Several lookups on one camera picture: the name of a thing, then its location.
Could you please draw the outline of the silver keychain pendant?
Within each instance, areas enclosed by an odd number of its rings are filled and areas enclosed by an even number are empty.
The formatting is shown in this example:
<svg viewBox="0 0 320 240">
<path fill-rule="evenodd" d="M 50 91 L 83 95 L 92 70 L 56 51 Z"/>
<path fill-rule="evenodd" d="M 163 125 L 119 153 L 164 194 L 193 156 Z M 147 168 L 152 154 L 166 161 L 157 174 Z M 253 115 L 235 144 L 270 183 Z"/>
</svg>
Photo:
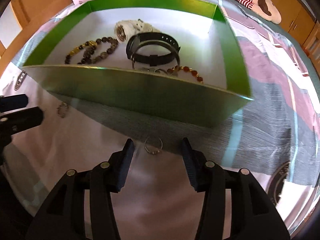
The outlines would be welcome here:
<svg viewBox="0 0 320 240">
<path fill-rule="evenodd" d="M 165 74 L 170 76 L 178 76 L 177 71 L 175 68 L 169 68 L 169 69 L 162 69 L 162 68 L 155 68 L 153 70 L 156 74 Z"/>
</svg>

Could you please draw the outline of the silver bangle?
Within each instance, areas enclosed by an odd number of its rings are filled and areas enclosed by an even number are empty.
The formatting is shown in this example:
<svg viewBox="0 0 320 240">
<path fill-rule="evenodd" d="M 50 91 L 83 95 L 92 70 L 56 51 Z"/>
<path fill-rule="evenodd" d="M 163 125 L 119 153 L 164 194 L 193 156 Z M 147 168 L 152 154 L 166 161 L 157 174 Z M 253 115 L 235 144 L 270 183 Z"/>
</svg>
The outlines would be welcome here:
<svg viewBox="0 0 320 240">
<path fill-rule="evenodd" d="M 180 57 L 178 55 L 150 55 L 143 56 L 135 54 L 131 57 L 132 69 L 144 71 L 152 74 L 155 68 L 169 69 L 175 68 L 178 72 L 180 69 Z"/>
</svg>

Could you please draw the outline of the wooden bed headboard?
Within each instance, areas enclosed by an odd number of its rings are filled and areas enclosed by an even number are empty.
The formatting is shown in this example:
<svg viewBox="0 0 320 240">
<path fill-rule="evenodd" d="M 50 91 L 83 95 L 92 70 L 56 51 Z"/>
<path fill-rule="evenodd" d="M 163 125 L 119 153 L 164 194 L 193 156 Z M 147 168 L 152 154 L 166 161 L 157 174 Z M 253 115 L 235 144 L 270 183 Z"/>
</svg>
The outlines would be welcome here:
<svg viewBox="0 0 320 240">
<path fill-rule="evenodd" d="M 5 5 L 10 5 L 18 25 L 22 28 L 8 48 L 1 44 L 1 73 L 4 73 L 10 61 L 40 26 L 71 3 L 72 0 L 4 0 L 1 2 L 1 12 L 4 12 Z"/>
</svg>

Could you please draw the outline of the green cardboard box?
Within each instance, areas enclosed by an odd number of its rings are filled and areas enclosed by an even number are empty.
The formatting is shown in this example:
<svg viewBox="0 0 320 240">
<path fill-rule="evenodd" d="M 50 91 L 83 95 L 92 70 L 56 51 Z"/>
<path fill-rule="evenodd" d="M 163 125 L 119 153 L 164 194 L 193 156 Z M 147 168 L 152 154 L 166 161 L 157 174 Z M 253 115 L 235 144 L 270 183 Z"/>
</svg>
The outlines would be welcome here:
<svg viewBox="0 0 320 240">
<path fill-rule="evenodd" d="M 111 36 L 121 20 L 142 18 L 180 46 L 180 64 L 202 81 L 132 69 L 125 44 L 90 66 L 65 55 L 97 36 Z M 92 0 L 61 20 L 23 69 L 43 89 L 169 120 L 213 127 L 252 101 L 241 49 L 220 7 L 202 0 Z"/>
</svg>

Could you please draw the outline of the white chunky wristwatch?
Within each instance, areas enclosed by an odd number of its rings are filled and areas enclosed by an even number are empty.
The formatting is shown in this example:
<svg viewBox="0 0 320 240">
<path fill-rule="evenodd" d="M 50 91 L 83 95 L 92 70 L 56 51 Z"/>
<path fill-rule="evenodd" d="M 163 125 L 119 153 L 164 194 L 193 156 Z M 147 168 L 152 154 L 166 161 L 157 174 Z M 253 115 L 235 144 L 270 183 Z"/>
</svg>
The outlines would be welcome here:
<svg viewBox="0 0 320 240">
<path fill-rule="evenodd" d="M 138 20 L 123 20 L 116 23 L 114 33 L 119 42 L 127 42 L 132 36 L 140 33 L 160 33 L 151 24 Z"/>
</svg>

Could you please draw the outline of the wooden wall cabinets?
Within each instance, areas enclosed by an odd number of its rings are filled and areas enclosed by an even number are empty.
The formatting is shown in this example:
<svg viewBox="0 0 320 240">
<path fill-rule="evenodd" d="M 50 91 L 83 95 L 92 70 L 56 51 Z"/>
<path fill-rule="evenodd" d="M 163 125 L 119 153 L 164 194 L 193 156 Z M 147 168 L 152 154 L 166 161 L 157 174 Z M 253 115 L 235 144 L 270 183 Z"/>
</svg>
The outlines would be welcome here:
<svg viewBox="0 0 320 240">
<path fill-rule="evenodd" d="M 302 0 L 253 0 L 253 12 L 280 25 L 319 67 L 319 23 Z"/>
</svg>

